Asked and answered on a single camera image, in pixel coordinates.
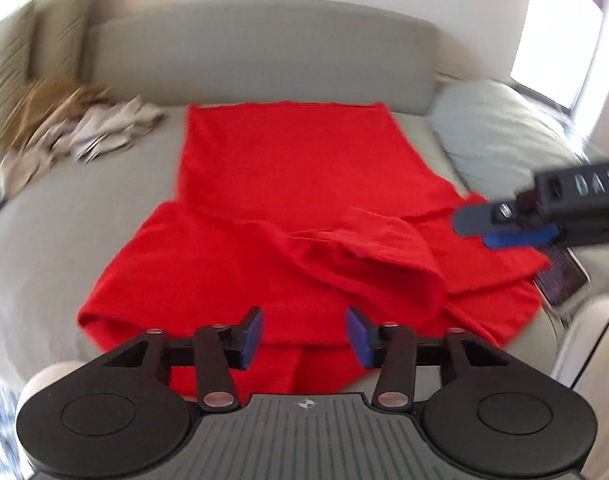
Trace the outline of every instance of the blue gripper pad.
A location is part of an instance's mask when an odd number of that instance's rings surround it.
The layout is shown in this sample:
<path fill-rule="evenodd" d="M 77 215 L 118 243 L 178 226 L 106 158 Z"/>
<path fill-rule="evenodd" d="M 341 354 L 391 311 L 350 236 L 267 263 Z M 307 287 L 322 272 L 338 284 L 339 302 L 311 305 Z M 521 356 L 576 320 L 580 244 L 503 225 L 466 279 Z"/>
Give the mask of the blue gripper pad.
<path fill-rule="evenodd" d="M 358 361 L 364 368 L 374 367 L 374 352 L 369 347 L 369 332 L 360 319 L 347 309 L 347 336 Z"/>
<path fill-rule="evenodd" d="M 253 361 L 253 356 L 260 345 L 262 338 L 262 311 L 253 318 L 249 328 L 247 329 L 244 346 L 242 347 L 242 369 L 246 370 Z"/>

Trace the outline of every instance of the bed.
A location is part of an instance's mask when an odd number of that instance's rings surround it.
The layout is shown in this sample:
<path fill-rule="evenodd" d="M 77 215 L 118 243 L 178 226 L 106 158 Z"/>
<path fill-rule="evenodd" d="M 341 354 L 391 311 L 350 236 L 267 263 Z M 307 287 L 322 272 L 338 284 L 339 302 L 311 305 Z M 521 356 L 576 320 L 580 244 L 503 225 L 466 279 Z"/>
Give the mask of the bed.
<path fill-rule="evenodd" d="M 441 88 L 439 41 L 428 22 L 318 0 L 193 2 L 90 29 L 83 79 L 110 85 L 120 100 L 141 94 L 166 107 L 166 118 L 125 152 L 59 164 L 0 211 L 0 380 L 17 391 L 50 364 L 98 354 L 76 311 L 108 261 L 172 197 L 189 102 L 385 102 L 428 165 L 462 193 L 502 196 L 527 184 L 531 169 L 577 162 L 508 87 Z M 485 164 L 498 146 L 508 154 L 497 161 L 502 178 Z M 581 254 L 590 295 L 609 291 L 609 254 L 600 251 Z M 549 372 L 563 333 L 543 308 L 508 348 Z"/>

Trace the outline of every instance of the logo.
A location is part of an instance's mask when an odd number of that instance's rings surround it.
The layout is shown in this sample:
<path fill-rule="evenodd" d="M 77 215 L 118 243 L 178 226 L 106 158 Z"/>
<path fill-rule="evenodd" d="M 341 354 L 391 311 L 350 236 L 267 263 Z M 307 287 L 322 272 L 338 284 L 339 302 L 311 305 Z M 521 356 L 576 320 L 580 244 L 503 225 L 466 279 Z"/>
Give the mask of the logo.
<path fill-rule="evenodd" d="M 305 399 L 305 400 L 301 400 L 300 402 L 298 402 L 298 406 L 300 406 L 301 408 L 304 408 L 306 410 L 308 410 L 309 408 L 313 408 L 317 404 L 318 404 L 317 402 L 314 402 L 311 399 Z"/>

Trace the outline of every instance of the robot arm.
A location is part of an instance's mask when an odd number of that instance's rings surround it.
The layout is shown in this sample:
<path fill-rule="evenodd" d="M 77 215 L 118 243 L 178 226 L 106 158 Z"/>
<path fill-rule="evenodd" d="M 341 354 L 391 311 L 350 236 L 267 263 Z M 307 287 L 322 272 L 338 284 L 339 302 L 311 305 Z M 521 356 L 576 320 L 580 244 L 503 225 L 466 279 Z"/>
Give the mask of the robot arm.
<path fill-rule="evenodd" d="M 457 210 L 453 227 L 490 248 L 609 244 L 609 162 L 536 173 L 515 198 Z"/>

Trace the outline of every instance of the gray headboard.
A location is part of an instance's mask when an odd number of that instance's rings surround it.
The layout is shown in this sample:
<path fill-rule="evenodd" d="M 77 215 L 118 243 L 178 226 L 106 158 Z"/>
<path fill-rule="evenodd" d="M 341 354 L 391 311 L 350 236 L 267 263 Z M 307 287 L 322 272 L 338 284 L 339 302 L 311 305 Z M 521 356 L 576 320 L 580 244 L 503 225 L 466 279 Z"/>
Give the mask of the gray headboard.
<path fill-rule="evenodd" d="M 426 112 L 438 31 L 403 14 L 323 0 L 206 0 L 89 31 L 82 77 L 159 105 L 385 102 Z"/>

